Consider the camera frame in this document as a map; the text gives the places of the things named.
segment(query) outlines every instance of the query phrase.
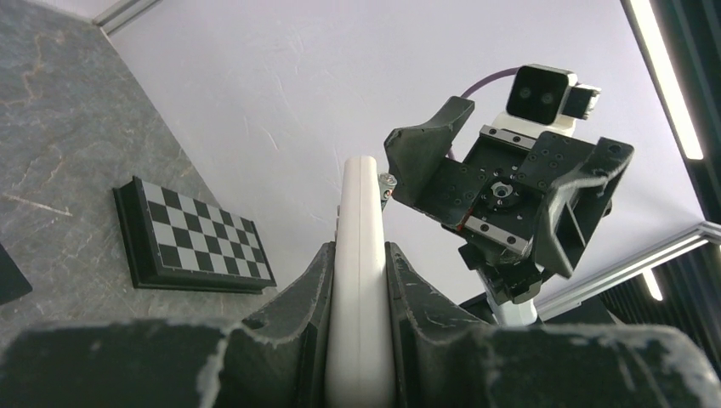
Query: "gray marble surface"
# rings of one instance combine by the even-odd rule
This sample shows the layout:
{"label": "gray marble surface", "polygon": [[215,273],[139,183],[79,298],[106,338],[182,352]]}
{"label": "gray marble surface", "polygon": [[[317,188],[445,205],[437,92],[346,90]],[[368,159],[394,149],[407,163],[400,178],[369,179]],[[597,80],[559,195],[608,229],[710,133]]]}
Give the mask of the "gray marble surface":
{"label": "gray marble surface", "polygon": [[0,306],[0,347],[41,320],[240,319],[275,296],[133,289],[111,188],[217,203],[96,27],[2,0],[0,118],[0,242],[34,287]]}

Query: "white cylinder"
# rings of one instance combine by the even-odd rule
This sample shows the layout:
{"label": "white cylinder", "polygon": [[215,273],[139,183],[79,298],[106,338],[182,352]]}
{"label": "white cylinder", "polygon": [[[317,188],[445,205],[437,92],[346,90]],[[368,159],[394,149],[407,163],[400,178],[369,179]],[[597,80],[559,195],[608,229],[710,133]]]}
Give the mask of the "white cylinder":
{"label": "white cylinder", "polygon": [[376,161],[345,162],[326,356],[329,406],[392,406],[395,366]]}

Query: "chessboard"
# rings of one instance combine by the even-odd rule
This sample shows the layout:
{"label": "chessboard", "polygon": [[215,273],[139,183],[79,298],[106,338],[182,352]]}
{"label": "chessboard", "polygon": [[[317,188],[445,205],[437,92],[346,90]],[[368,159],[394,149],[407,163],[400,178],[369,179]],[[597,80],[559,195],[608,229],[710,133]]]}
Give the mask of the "chessboard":
{"label": "chessboard", "polygon": [[254,222],[140,178],[113,191],[135,287],[260,293],[275,286]]}

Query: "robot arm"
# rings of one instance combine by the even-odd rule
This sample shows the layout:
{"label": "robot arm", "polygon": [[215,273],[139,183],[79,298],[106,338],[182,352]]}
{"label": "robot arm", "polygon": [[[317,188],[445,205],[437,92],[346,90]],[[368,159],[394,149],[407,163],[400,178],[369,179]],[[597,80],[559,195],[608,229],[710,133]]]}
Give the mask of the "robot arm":
{"label": "robot arm", "polygon": [[385,141],[393,197],[467,242],[459,252],[501,324],[536,320],[541,284],[571,277],[610,212],[633,147],[571,137],[598,95],[572,72],[526,65],[506,111],[480,130],[463,161],[446,153],[474,109],[468,99],[451,97],[428,122],[397,128]]}

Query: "white wall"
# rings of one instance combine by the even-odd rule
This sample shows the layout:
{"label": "white wall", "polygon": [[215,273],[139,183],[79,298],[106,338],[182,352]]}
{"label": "white wall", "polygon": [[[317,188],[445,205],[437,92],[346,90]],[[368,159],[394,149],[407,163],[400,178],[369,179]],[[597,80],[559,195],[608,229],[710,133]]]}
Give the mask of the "white wall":
{"label": "white wall", "polygon": [[83,20],[92,20],[118,0],[31,0]]}
{"label": "white wall", "polygon": [[[333,237],[346,158],[387,167],[391,129],[430,118],[486,74],[525,63],[602,87],[576,136],[637,155],[570,282],[702,221],[666,117],[618,2],[162,2],[111,39],[223,207],[254,219],[281,287]],[[504,80],[475,95],[463,156],[503,109]],[[481,284],[462,242],[391,202],[386,239],[454,301]]]}

